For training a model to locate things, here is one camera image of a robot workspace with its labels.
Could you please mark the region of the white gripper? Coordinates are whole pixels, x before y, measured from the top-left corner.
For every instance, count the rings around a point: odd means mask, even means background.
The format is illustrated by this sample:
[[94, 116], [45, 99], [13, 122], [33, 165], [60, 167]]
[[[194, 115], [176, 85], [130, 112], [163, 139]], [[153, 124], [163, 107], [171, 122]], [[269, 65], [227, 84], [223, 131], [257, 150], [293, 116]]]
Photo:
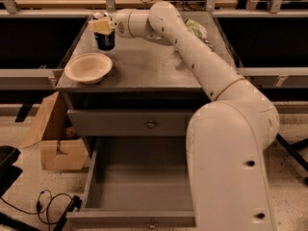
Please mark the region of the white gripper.
[[103, 17], [91, 20], [89, 26], [98, 34], [110, 35], [115, 30], [115, 33], [122, 38], [146, 39], [153, 34], [148, 16], [147, 10], [124, 9], [115, 13], [113, 21], [109, 17]]

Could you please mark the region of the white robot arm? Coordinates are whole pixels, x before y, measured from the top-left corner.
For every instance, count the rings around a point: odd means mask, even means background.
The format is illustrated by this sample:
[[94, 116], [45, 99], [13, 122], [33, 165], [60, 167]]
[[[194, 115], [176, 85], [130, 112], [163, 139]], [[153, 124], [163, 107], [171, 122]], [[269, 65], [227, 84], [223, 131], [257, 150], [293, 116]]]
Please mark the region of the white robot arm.
[[95, 33], [166, 39], [210, 101], [192, 116], [187, 164], [197, 231], [276, 231], [264, 151], [275, 140], [275, 106], [185, 22], [169, 2], [121, 10], [90, 21]]

